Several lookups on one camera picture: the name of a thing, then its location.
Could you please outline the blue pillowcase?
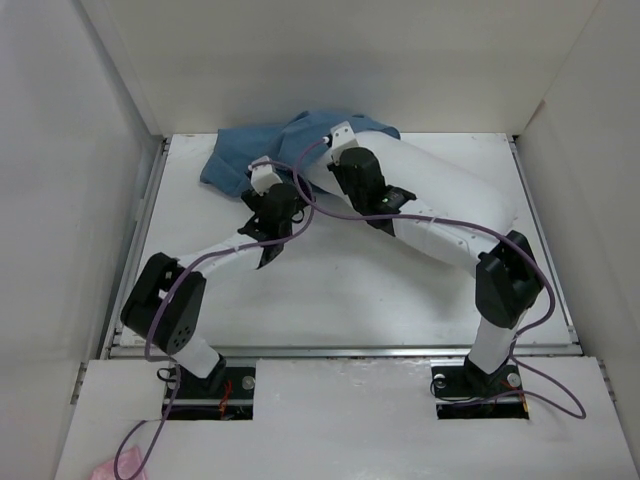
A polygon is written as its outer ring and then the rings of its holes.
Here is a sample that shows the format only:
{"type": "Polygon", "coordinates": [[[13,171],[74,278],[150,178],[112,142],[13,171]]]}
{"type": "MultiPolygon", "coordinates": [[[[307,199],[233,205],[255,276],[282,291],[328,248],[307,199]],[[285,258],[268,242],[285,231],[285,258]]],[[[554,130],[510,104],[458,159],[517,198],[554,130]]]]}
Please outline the blue pillowcase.
{"type": "Polygon", "coordinates": [[[249,188],[249,165],[264,156],[289,166],[338,124],[347,122],[356,133],[374,131],[401,137],[397,128],[368,115],[332,110],[306,110],[284,123],[220,129],[213,152],[204,164],[199,181],[238,198],[249,188]]]}

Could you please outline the white pillow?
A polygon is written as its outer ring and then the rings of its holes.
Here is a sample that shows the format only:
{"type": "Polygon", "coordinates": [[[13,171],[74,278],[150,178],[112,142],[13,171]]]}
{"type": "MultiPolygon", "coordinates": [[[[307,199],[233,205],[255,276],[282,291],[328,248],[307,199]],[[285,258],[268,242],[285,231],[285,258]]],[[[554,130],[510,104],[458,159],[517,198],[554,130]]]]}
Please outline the white pillow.
{"type": "Polygon", "coordinates": [[[371,221],[369,225],[474,275],[479,256],[491,252],[498,240],[483,231],[441,221],[459,220],[505,235],[514,222],[515,206],[473,173],[403,140],[374,131],[356,133],[356,137],[359,147],[378,158],[387,185],[415,195],[413,201],[395,209],[410,218],[371,221]],[[419,221],[412,218],[415,215],[431,219],[419,221]]]}

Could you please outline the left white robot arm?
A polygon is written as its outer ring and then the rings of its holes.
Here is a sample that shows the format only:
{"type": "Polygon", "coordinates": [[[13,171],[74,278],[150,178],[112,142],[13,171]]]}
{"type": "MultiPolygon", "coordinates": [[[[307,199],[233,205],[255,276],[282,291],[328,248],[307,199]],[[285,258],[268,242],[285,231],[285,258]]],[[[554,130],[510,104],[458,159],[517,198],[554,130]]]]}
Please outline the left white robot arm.
{"type": "Polygon", "coordinates": [[[265,193],[245,191],[248,222],[210,251],[174,258],[159,252],[144,265],[120,313],[124,326],[156,346],[181,368],[198,394],[223,387],[226,359],[196,333],[207,287],[258,270],[279,256],[306,202],[295,186],[278,183],[265,193]]]}

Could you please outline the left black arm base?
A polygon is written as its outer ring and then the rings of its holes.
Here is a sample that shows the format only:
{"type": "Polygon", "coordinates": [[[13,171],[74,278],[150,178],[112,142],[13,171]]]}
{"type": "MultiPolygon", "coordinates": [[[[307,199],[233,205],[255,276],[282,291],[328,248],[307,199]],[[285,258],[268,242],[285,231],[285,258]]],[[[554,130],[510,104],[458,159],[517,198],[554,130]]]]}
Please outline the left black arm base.
{"type": "Polygon", "coordinates": [[[227,366],[218,380],[208,383],[180,367],[180,386],[176,386],[176,367],[159,368],[158,380],[164,383],[161,414],[169,420],[245,421],[252,420],[256,368],[249,365],[227,366]]]}

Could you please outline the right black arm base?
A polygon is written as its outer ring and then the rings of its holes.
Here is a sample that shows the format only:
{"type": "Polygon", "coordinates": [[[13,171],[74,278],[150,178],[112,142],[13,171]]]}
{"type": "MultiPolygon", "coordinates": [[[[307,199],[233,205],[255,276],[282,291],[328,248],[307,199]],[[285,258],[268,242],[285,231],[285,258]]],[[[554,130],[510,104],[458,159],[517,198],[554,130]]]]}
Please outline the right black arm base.
{"type": "Polygon", "coordinates": [[[462,365],[434,366],[431,376],[439,420],[529,419],[520,372],[513,364],[488,384],[474,384],[462,365]]]}

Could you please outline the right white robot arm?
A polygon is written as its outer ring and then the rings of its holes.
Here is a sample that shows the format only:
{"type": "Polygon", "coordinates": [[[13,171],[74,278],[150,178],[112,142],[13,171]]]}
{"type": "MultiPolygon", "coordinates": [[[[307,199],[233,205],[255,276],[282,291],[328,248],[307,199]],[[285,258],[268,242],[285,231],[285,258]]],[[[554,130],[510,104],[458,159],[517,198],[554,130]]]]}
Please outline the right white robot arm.
{"type": "Polygon", "coordinates": [[[511,228],[514,209],[472,173],[404,143],[333,149],[327,168],[370,226],[474,278],[481,322],[463,381],[477,396],[490,391],[546,283],[527,238],[511,228]]]}

